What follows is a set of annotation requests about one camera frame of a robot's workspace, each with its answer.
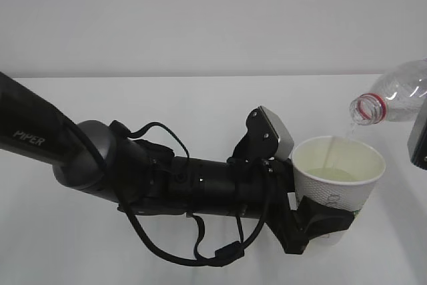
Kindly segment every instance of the white wall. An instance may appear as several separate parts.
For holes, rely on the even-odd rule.
[[[118,119],[131,129],[169,125],[193,157],[225,160],[246,132],[250,110],[264,104],[296,143],[342,135],[348,103],[377,75],[285,77],[144,77],[21,79],[75,121]],[[245,258],[222,270],[184,268],[144,248],[115,205],[59,185],[49,166],[0,151],[0,284],[2,285],[425,285],[427,173],[412,166],[411,123],[356,132],[386,159],[388,169],[351,230],[332,248],[309,244],[285,255],[265,228]],[[163,131],[148,139],[179,147]],[[232,218],[206,216],[205,255],[237,238]],[[191,257],[193,220],[142,218],[156,244]],[[255,222],[244,220],[246,235]]]
[[[426,0],[0,0],[14,76],[373,73],[427,55]]]

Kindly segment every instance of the plastic bottle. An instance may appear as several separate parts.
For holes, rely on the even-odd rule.
[[[427,59],[410,61],[382,75],[368,93],[352,101],[350,115],[359,125],[410,121],[426,97]]]

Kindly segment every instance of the white table surface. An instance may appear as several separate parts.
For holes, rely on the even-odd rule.
[[[140,77],[20,79],[75,121],[118,119],[131,129],[162,121],[193,157],[225,160],[262,104],[284,121],[295,142],[342,135],[348,104],[375,75],[282,77]],[[411,123],[364,127],[387,170],[351,230],[331,248],[309,244],[285,255],[264,228],[231,266],[185,268],[156,258],[126,217],[102,199],[59,185],[45,164],[0,152],[0,284],[426,284],[427,173],[412,166]],[[182,152],[166,133],[148,138]],[[232,218],[206,216],[206,255],[236,239]],[[191,257],[197,228],[180,217],[142,218],[156,244]],[[244,220],[246,234],[255,225]]]

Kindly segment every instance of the bottle neck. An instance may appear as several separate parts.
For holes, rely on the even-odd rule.
[[[372,125],[386,118],[387,105],[375,93],[365,93],[350,104],[350,114],[358,125]]]

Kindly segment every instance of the cable connector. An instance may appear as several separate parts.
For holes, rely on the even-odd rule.
[[[235,255],[237,252],[240,251],[240,255],[236,258],[236,260],[238,260],[239,258],[245,256],[245,251],[241,250],[241,247],[242,243],[236,240],[235,242],[232,242],[231,244],[228,244],[227,246],[216,250],[215,257],[221,260],[225,260],[226,258],[230,258],[231,256]]]

